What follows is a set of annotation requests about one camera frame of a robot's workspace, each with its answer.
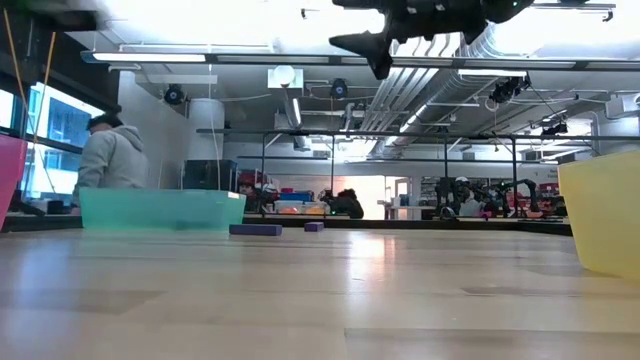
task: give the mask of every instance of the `red object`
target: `red object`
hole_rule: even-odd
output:
[[[22,179],[26,156],[26,142],[0,135],[0,228],[7,217],[16,185]]]

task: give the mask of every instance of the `black object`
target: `black object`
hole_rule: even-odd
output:
[[[531,78],[528,74],[525,77],[510,77],[507,81],[496,84],[496,88],[489,95],[489,99],[496,104],[502,104],[520,95],[522,91],[530,87]]]
[[[231,160],[220,160],[220,190],[238,191],[238,164]],[[218,190],[218,161],[187,160],[182,178],[184,189]]]
[[[31,206],[22,201],[22,191],[15,190],[13,192],[13,196],[11,197],[11,202],[9,203],[9,211],[10,212],[21,212],[25,215],[35,215],[37,217],[45,216],[45,212],[38,209],[35,206]]]
[[[98,12],[92,10],[65,9],[66,0],[29,1],[0,0],[0,6],[32,18],[40,27],[50,31],[74,32],[98,30]]]
[[[184,102],[184,92],[182,85],[171,84],[169,89],[164,93],[164,101],[172,106],[180,105]]]
[[[62,200],[49,200],[47,201],[47,214],[48,215],[62,215],[66,214],[67,209],[64,206]]]
[[[331,97],[336,100],[342,100],[349,95],[349,88],[344,79],[335,79],[331,86]]]
[[[543,136],[555,136],[558,134],[566,134],[569,132],[569,128],[567,127],[566,123],[560,123],[556,126],[552,126],[550,128],[547,129],[543,129],[542,130],[542,134]]]
[[[355,9],[377,9],[385,16],[381,33],[340,35],[329,43],[367,59],[376,79],[389,76],[393,59],[389,48],[394,39],[424,37],[462,32],[472,43],[489,21],[503,23],[533,4],[534,0],[333,0],[334,5]]]

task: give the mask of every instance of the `man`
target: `man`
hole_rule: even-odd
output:
[[[80,188],[144,188],[149,164],[138,129],[107,113],[87,124],[91,136],[82,150],[72,213],[79,215]]]

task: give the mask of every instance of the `purple block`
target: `purple block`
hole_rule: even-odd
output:
[[[229,225],[231,235],[282,235],[282,225]]]
[[[313,222],[304,224],[305,232],[320,232],[322,230],[324,230],[324,223]]]

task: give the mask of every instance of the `yellow plastic bin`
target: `yellow plastic bin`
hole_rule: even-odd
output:
[[[559,179],[582,265],[640,279],[640,151],[562,165]]]

